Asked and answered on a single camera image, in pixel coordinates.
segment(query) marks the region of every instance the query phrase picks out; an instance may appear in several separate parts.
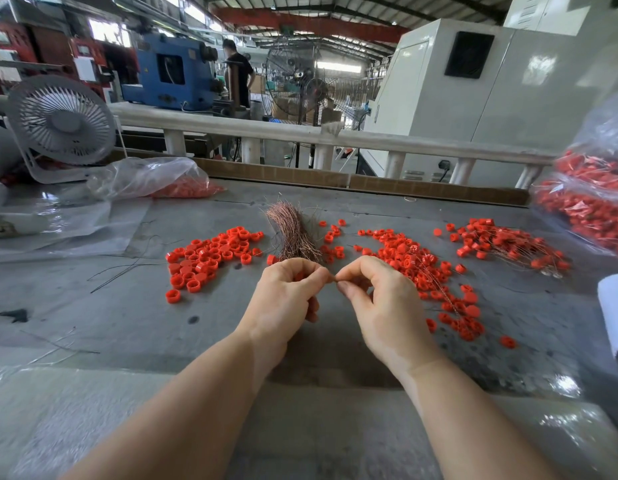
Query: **hand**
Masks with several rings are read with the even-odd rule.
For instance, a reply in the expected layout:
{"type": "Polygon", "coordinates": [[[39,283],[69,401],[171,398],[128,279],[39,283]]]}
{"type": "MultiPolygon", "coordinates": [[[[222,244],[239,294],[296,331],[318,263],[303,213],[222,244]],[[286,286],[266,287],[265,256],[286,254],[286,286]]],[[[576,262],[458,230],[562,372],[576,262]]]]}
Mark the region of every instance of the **hand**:
{"type": "Polygon", "coordinates": [[[327,268],[302,258],[267,267],[236,331],[249,335],[256,352],[266,349],[272,369],[304,320],[318,321],[320,304],[315,295],[333,279],[327,268]],[[294,281],[299,276],[304,279],[294,281]]]}
{"type": "Polygon", "coordinates": [[[444,357],[413,282],[384,261],[362,256],[341,269],[336,281],[351,300],[365,343],[398,379],[444,357]],[[367,294],[370,287],[374,290],[367,294]]]}

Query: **white railing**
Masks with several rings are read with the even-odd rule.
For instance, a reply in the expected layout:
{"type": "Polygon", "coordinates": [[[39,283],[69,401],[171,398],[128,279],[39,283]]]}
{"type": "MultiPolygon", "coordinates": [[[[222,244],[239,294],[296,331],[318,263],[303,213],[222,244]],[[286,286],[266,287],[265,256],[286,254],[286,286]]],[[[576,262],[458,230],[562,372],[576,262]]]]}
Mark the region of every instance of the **white railing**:
{"type": "MultiPolygon", "coordinates": [[[[0,96],[0,111],[3,111],[5,100],[5,96],[0,96]]],[[[386,150],[388,158],[385,174],[382,175],[386,178],[401,177],[402,166],[408,153],[419,155],[417,158],[427,158],[422,155],[457,158],[458,162],[450,180],[451,184],[456,185],[468,183],[476,160],[520,163],[525,167],[516,188],[528,189],[543,168],[551,166],[558,156],[505,145],[443,141],[366,131],[342,130],[336,136],[323,132],[321,127],[217,118],[139,104],[114,103],[109,107],[122,125],[164,130],[167,151],[170,154],[186,155],[184,132],[237,136],[242,138],[243,161],[253,164],[259,164],[260,161],[259,142],[263,139],[273,139],[316,144],[316,168],[325,170],[331,170],[335,146],[386,150]]]]}

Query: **black hair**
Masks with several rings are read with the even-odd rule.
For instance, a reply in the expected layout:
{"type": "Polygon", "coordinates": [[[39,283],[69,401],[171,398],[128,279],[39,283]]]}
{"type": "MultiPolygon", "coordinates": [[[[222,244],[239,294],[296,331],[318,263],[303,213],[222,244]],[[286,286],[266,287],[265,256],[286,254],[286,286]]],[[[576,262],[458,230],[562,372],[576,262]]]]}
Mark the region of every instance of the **black hair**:
{"type": "Polygon", "coordinates": [[[238,51],[238,48],[235,47],[235,42],[228,38],[222,40],[222,48],[230,48],[231,50],[235,50],[236,52],[238,51]]]}

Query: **person's right hand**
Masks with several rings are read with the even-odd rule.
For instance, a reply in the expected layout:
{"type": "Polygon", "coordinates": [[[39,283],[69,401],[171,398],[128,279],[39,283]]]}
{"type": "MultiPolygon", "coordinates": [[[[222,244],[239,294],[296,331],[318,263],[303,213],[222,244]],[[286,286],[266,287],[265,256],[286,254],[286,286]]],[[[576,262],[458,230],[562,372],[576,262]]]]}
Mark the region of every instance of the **person's right hand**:
{"type": "Polygon", "coordinates": [[[444,357],[413,282],[384,261],[362,256],[341,269],[336,281],[351,300],[365,343],[398,379],[444,357]]]}

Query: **person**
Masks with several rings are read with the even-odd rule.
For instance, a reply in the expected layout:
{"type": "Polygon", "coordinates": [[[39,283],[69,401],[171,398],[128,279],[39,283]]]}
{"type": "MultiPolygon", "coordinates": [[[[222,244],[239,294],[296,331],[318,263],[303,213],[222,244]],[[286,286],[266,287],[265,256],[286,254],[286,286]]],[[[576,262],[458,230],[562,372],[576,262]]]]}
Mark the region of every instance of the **person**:
{"type": "MultiPolygon", "coordinates": [[[[238,68],[238,93],[240,95],[240,104],[244,107],[249,107],[249,89],[253,85],[255,78],[255,71],[249,59],[238,52],[238,48],[235,46],[235,42],[231,39],[222,40],[222,49],[228,62],[237,63],[238,68]]],[[[224,80],[227,88],[229,87],[229,70],[224,71],[224,80]]]]}
{"type": "Polygon", "coordinates": [[[364,256],[335,276],[301,258],[267,267],[235,331],[195,359],[62,479],[222,478],[266,375],[281,362],[302,323],[317,321],[315,296],[334,281],[351,301],[365,343],[411,398],[446,480],[559,478],[489,396],[436,346],[413,283],[378,258],[364,256]],[[299,273],[306,277],[294,282],[299,273]]]}

